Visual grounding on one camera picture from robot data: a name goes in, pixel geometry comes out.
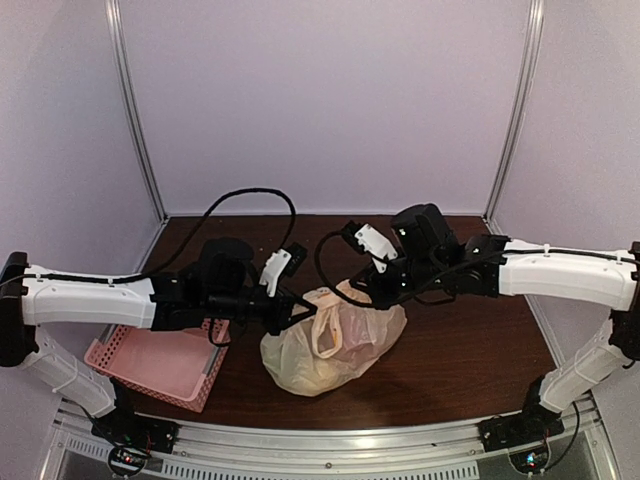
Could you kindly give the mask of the beige plastic bag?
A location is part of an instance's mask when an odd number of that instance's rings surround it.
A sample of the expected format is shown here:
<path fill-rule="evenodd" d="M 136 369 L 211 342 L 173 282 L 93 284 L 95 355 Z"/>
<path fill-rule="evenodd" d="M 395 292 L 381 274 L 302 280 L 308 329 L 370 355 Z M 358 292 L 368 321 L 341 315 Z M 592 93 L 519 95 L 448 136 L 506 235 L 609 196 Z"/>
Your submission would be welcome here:
<path fill-rule="evenodd" d="M 402 335 L 403 307 L 360 308 L 326 287 L 303 298 L 317 307 L 314 316 L 260 343 L 263 366 L 281 389 L 315 397 L 361 377 Z"/>

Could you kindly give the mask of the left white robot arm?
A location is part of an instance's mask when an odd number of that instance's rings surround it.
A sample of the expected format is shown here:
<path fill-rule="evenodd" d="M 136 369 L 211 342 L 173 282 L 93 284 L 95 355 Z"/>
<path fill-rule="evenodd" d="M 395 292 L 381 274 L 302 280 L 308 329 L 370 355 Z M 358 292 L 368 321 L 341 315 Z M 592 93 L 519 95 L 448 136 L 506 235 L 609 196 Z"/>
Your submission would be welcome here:
<path fill-rule="evenodd" d="M 137 442 L 144 424 L 123 406 L 114 383 L 91 373 L 48 339 L 47 323 L 115 324 L 156 332 L 196 328 L 205 320 L 256 322 L 278 335 L 317 308 L 279 288 L 307 251 L 294 243 L 273 253 L 261 271 L 245 242 L 205 243 L 199 258 L 177 272 L 164 267 L 128 277 L 82 276 L 31 265 L 12 253 L 1 271 L 1 365 L 26 367 L 57 393 L 84 408 L 123 444 Z"/>

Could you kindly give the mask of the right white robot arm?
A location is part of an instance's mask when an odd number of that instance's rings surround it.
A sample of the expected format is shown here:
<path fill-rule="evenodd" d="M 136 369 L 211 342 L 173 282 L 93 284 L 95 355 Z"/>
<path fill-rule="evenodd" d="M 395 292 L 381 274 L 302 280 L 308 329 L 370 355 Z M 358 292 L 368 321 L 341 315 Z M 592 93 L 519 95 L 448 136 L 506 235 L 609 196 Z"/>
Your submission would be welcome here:
<path fill-rule="evenodd" d="M 513 419 L 519 440 L 535 440 L 577 397 L 615 369 L 639 359 L 639 248 L 593 251 L 539 245 L 504 235 L 460 242 L 434 204 L 395 215 L 391 242 L 369 224 L 350 222 L 343 237 L 372 258 L 351 281 L 375 307 L 387 309 L 423 293 L 547 296 L 609 308 L 601 328 L 572 359 L 531 388 Z"/>

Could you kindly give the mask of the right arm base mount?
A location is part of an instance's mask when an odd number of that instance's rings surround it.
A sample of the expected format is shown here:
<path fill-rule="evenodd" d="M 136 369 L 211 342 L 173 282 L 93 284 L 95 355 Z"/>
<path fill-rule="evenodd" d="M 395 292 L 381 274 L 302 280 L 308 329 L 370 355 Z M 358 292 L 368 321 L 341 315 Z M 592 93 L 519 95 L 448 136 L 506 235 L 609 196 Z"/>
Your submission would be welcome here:
<path fill-rule="evenodd" d="M 511 465 L 525 475 L 541 474 L 551 465 L 548 440 L 565 431 L 561 414 L 540 404 L 542 379 L 529 386 L 519 413 L 496 415 L 477 424 L 484 451 L 510 450 Z"/>

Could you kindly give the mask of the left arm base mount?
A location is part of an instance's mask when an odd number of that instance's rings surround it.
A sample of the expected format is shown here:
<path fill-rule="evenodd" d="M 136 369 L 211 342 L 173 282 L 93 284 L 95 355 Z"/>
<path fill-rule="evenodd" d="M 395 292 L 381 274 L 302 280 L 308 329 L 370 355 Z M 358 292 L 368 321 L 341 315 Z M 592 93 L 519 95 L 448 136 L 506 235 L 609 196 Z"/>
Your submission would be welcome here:
<path fill-rule="evenodd" d="M 85 415 L 92 424 L 91 433 L 111 445 L 107 456 L 111 472 L 117 478 L 129 479 L 142 472 L 154 452 L 173 452 L 179 425 L 136 413 L 127 388 L 119 382 L 114 382 L 113 387 L 115 409 L 102 417 L 88 412 Z"/>

